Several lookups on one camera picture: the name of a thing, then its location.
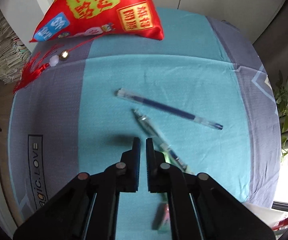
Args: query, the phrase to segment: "teal fabric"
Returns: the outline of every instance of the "teal fabric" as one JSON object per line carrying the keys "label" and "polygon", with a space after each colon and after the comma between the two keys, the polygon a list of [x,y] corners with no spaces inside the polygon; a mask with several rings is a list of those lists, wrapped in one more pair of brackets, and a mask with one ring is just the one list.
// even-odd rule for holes
{"label": "teal fabric", "polygon": [[[250,139],[233,64],[204,16],[158,12],[163,41],[126,35],[97,39],[84,70],[79,170],[102,172],[131,148],[134,137],[141,139],[139,191],[121,194],[116,239],[170,239],[170,232],[151,230],[161,196],[148,192],[147,136],[132,108],[152,119],[193,172],[208,173],[241,202],[249,193]],[[114,92],[121,87],[214,120],[223,130],[116,98]]]}

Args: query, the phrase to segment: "white wall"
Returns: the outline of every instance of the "white wall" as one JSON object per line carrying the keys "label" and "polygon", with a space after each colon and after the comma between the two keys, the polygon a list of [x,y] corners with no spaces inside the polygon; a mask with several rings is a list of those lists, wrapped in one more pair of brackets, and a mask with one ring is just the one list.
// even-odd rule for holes
{"label": "white wall", "polygon": [[29,43],[44,13],[37,0],[0,0],[0,9],[21,41],[33,51],[35,43]]}

